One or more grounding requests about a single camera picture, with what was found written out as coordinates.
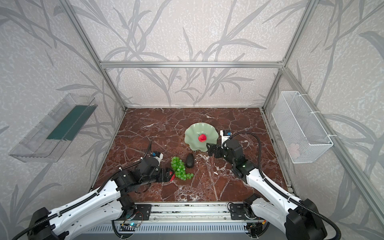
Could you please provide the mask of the green fake grape bunch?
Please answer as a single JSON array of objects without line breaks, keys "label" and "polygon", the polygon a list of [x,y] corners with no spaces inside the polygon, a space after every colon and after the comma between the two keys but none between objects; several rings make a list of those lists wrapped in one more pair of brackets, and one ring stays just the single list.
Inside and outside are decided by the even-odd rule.
[{"label": "green fake grape bunch", "polygon": [[172,157],[171,167],[175,172],[177,178],[186,181],[194,177],[194,174],[186,172],[185,163],[179,157]]}]

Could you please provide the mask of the dark fake avocado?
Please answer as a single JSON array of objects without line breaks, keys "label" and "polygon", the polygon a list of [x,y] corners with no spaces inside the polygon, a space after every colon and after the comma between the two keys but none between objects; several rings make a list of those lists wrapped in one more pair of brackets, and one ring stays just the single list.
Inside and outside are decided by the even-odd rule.
[{"label": "dark fake avocado", "polygon": [[194,165],[195,165],[194,154],[188,154],[187,157],[186,157],[186,160],[185,160],[185,166],[188,169],[191,169],[191,168],[194,167]]}]

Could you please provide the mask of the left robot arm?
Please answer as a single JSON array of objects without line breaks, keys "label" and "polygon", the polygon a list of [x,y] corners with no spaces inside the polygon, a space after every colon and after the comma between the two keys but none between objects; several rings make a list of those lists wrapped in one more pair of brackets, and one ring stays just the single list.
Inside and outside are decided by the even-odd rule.
[{"label": "left robot arm", "polygon": [[167,183],[175,178],[170,168],[161,168],[162,155],[149,156],[119,169],[100,187],[53,210],[41,208],[31,219],[29,240],[70,240],[106,221],[130,219],[138,213],[130,197],[140,186]]}]

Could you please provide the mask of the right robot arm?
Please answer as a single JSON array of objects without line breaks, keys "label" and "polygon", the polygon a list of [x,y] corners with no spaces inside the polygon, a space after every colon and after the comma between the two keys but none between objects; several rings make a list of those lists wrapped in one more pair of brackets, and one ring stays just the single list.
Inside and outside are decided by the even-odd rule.
[{"label": "right robot arm", "polygon": [[256,189],[261,197],[244,200],[250,218],[260,217],[281,230],[289,240],[323,240],[328,233],[322,219],[313,212],[316,205],[285,191],[249,161],[237,140],[228,140],[224,147],[207,144],[209,156],[223,158],[232,165],[236,177]]}]

